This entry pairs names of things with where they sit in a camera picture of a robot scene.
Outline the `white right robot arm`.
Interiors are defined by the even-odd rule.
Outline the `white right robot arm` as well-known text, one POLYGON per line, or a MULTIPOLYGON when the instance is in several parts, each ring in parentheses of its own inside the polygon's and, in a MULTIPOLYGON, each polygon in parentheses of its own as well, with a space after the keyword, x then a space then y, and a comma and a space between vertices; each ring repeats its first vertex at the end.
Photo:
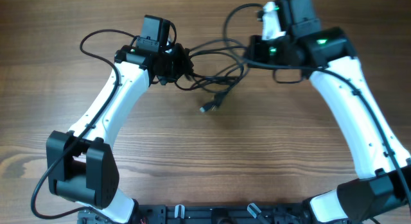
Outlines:
POLYGON ((345 32, 322 28, 311 0, 270 1, 259 19, 263 31, 251 38, 247 62, 300 70, 327 103, 354 162, 355 180, 308 200, 313 221, 361 223, 409 205, 410 153, 381 113, 345 32))

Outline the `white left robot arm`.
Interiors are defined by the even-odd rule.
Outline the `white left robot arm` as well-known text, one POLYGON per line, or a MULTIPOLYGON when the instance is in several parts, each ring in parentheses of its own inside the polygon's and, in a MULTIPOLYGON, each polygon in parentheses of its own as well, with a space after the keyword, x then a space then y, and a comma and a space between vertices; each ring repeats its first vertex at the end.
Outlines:
POLYGON ((175 83, 192 71, 187 50, 171 32, 176 32, 171 21, 145 15, 141 34, 107 62, 110 78, 86 113, 67 132, 50 134, 42 180, 51 194, 109 223, 145 223, 138 202, 118 187, 112 148, 131 109, 152 84, 175 83))

